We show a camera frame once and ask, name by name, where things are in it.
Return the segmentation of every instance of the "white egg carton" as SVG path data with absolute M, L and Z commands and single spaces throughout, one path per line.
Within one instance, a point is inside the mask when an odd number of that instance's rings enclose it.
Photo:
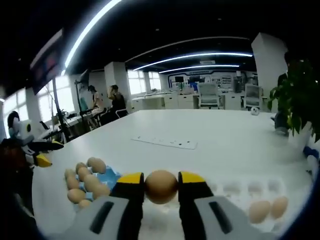
M 225 196 L 233 204 L 242 209 L 247 216 L 249 214 L 249 207 L 252 203 L 269 201 L 272 205 L 276 198 L 287 196 L 284 181 L 281 177 L 277 176 L 213 179 L 207 180 L 207 184 L 215 196 Z M 286 212 L 278 219 L 274 219 L 269 213 L 265 220 L 259 224 L 250 223 L 249 218 L 248 223 L 263 232 L 277 233 L 281 230 L 285 218 Z

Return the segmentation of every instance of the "egg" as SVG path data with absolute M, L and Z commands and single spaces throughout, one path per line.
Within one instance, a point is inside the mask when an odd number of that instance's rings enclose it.
M 281 196 L 275 199 L 271 207 L 272 217 L 275 219 L 280 218 L 287 210 L 288 202 L 289 200 L 285 196 Z
M 79 181 L 76 179 L 75 176 L 69 176 L 66 179 L 66 186 L 70 189 L 78 189 L 79 188 Z
M 110 194 L 110 189 L 107 185 L 105 184 L 98 184 L 98 185 L 95 185 L 93 187 L 93 190 L 92 190 L 92 195 L 93 195 L 93 199 L 96 200 L 98 197 L 104 195 L 104 196 L 109 196 Z
M 64 171 L 64 177 L 67 179 L 69 176 L 76 176 L 76 172 L 73 171 L 72 169 L 68 168 Z
M 76 164 L 76 166 L 75 166 L 75 172 L 76 172 L 76 174 L 78 174 L 78 171 L 79 171 L 80 168 L 86 168 L 86 167 L 87 167 L 87 165 L 85 165 L 83 162 L 78 162 L 78 163 Z
M 81 200 L 85 199 L 86 194 L 80 189 L 71 189 L 68 191 L 67 197 L 74 204 L 78 204 Z
M 269 201 L 256 201 L 249 208 L 249 220 L 253 224 L 262 223 L 270 212 Z
M 78 203 L 78 207 L 80 209 L 84 209 L 86 207 L 88 207 L 91 204 L 91 201 L 87 200 L 87 199 L 83 199 Z
M 106 164 L 101 159 L 96 158 L 95 161 L 91 164 L 92 171 L 94 173 L 105 174 L 106 173 Z
M 99 185 L 99 179 L 92 174 L 88 174 L 84 177 L 84 187 L 88 192 L 92 192 L 95 185 Z
M 145 179 L 145 194 L 154 204 L 165 204 L 173 199 L 178 190 L 176 177 L 168 171 L 157 170 Z
M 85 180 L 85 176 L 91 174 L 88 168 L 81 167 L 78 171 L 79 180 L 83 182 Z
M 96 159 L 97 159 L 97 158 L 95 158 L 95 157 L 90 157 L 90 158 L 88 159 L 88 161 L 86 161 L 86 165 L 87 165 L 88 167 L 91 167 L 91 166 L 92 166 L 92 163 L 95 162 Z

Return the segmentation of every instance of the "ceiling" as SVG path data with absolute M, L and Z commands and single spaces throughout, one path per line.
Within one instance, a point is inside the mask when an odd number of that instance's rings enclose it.
M 9 95 L 27 86 L 33 76 L 29 66 L 41 47 L 63 28 L 61 62 L 94 15 L 108 0 L 29 0 L 8 2 L 1 15 L 4 37 L 0 45 L 0 84 Z M 252 53 L 251 42 L 259 32 L 284 40 L 290 50 L 314 54 L 319 49 L 312 27 L 316 7 L 249 4 L 235 0 L 122 0 L 89 32 L 76 52 L 68 74 L 85 69 L 103 69 L 111 61 L 126 62 L 129 69 L 167 58 L 204 52 Z M 142 53 L 172 43 L 205 37 Z M 206 57 L 166 62 L 145 68 L 160 71 L 198 65 L 202 60 L 216 64 L 240 64 L 254 71 L 251 57 Z

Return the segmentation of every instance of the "white chair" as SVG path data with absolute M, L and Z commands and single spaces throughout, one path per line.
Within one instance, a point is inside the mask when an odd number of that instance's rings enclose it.
M 261 109 L 262 99 L 259 86 L 249 83 L 245 85 L 243 105 L 246 109 L 252 107 Z
M 220 97 L 218 95 L 218 87 L 215 83 L 204 82 L 197 84 L 199 93 L 199 108 L 208 107 L 209 109 L 219 109 Z

